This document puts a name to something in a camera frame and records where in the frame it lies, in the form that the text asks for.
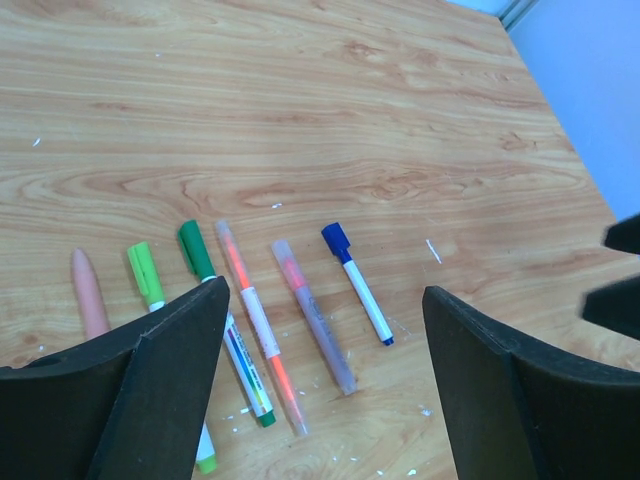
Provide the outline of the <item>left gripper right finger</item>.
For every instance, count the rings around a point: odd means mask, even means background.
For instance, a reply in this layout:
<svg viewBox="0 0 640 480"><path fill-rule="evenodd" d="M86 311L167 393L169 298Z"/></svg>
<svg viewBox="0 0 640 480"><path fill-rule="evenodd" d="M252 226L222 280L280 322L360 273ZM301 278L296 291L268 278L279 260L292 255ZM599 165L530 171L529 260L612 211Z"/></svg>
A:
<svg viewBox="0 0 640 480"><path fill-rule="evenodd" d="M549 345L439 286L422 309L459 478L638 478L638 373Z"/></svg>

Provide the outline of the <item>light green pen cap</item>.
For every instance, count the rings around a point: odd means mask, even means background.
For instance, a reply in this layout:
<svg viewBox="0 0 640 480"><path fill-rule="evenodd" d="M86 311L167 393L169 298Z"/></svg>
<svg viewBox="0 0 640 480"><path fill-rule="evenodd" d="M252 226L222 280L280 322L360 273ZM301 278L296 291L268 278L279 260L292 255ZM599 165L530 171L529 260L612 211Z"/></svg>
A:
<svg viewBox="0 0 640 480"><path fill-rule="evenodd" d="M148 310L154 312L164 307L166 299L149 243L140 242L129 247L127 257Z"/></svg>

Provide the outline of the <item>purple pen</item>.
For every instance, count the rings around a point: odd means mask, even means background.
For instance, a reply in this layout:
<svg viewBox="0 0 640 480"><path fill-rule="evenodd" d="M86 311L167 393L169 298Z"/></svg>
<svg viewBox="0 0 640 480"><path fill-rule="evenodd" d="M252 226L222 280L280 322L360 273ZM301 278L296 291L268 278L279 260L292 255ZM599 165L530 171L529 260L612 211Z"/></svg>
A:
<svg viewBox="0 0 640 480"><path fill-rule="evenodd" d="M272 243L272 252L305 315L316 342L333 374L333 377L345 396L357 391L357 382L343 351L322 313L306 277L289 245L280 239Z"/></svg>

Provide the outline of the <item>blue pen cap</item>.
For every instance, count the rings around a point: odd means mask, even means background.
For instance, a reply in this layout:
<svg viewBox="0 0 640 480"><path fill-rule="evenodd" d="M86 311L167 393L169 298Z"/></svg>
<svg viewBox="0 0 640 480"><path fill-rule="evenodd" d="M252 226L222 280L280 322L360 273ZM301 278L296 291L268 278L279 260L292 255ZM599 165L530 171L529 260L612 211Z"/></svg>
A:
<svg viewBox="0 0 640 480"><path fill-rule="evenodd" d="M349 253L349 247L351 244L339 222L334 222L325 226L321 230L321 234L329 250L341 264L345 264L352 260Z"/></svg>

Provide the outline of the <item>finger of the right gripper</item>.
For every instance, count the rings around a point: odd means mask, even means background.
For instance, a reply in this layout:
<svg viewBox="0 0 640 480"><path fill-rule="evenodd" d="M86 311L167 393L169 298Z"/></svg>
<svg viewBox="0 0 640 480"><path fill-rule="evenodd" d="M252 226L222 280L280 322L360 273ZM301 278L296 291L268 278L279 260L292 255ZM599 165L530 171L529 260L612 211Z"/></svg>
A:
<svg viewBox="0 0 640 480"><path fill-rule="evenodd" d="M603 245L609 249L640 254L640 214L611 225L605 234Z"/></svg>
<svg viewBox="0 0 640 480"><path fill-rule="evenodd" d="M639 340L639 277L627 278L587 293L581 317Z"/></svg>

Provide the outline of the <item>white pen green tip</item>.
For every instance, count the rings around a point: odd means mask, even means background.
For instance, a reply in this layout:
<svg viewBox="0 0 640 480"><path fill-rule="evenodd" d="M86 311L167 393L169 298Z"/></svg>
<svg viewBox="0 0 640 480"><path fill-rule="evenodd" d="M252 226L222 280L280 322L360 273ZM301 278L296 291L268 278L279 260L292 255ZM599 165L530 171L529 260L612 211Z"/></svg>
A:
<svg viewBox="0 0 640 480"><path fill-rule="evenodd" d="M195 464L204 475L215 471L218 466L213 440L206 423L202 426Z"/></svg>

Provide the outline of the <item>pink pen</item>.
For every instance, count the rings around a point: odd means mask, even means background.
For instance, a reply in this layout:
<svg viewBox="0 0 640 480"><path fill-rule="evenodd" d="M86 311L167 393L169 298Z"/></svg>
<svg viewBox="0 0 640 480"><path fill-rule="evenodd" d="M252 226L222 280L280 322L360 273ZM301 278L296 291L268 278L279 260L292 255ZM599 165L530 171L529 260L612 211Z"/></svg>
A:
<svg viewBox="0 0 640 480"><path fill-rule="evenodd" d="M92 340L110 330L104 300L91 261L76 248L71 255L71 272L85 338Z"/></svg>

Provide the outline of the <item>white blue pen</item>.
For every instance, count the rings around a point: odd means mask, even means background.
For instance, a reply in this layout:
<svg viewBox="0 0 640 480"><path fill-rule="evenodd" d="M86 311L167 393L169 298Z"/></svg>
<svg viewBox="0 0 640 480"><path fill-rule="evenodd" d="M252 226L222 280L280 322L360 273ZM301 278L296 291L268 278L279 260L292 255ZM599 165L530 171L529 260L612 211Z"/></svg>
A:
<svg viewBox="0 0 640 480"><path fill-rule="evenodd" d="M231 311L226 314L224 343L258 423L267 428L276 422L272 402Z"/></svg>
<svg viewBox="0 0 640 480"><path fill-rule="evenodd" d="M379 340L385 346L393 345L393 332L355 261L350 260L345 262L343 264L343 268L349 277L349 280L351 281Z"/></svg>

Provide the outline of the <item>dark green pen cap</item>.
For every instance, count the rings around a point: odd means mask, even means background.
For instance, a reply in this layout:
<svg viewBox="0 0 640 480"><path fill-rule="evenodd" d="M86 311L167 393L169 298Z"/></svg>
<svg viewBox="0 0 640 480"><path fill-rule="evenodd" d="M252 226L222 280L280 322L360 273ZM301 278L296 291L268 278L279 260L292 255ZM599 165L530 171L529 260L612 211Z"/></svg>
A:
<svg viewBox="0 0 640 480"><path fill-rule="evenodd" d="M216 271L196 220L182 224L177 239L189 270L201 283L216 277Z"/></svg>

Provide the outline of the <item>orange highlighter pen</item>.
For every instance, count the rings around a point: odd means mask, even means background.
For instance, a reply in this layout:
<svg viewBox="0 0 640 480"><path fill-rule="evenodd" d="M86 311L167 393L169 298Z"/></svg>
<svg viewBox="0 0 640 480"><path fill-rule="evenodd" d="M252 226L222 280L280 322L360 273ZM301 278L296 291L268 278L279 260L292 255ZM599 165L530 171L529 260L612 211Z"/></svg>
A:
<svg viewBox="0 0 640 480"><path fill-rule="evenodd" d="M216 222L216 232L228 262L245 308L259 338L264 357L269 365L273 380L277 384L282 405L287 417L299 436L309 434L309 426L304 409L293 382L284 366L281 350L267 318L259 295L251 281L249 271L241 255L235 237L226 220Z"/></svg>

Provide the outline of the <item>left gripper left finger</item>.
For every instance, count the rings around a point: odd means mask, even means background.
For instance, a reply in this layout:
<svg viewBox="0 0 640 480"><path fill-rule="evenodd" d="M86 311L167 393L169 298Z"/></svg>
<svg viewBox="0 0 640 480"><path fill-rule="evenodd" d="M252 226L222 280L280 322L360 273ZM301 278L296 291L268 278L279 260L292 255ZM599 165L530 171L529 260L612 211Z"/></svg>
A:
<svg viewBox="0 0 640 480"><path fill-rule="evenodd" d="M93 340L1 370L5 479L188 479L229 287L207 281Z"/></svg>

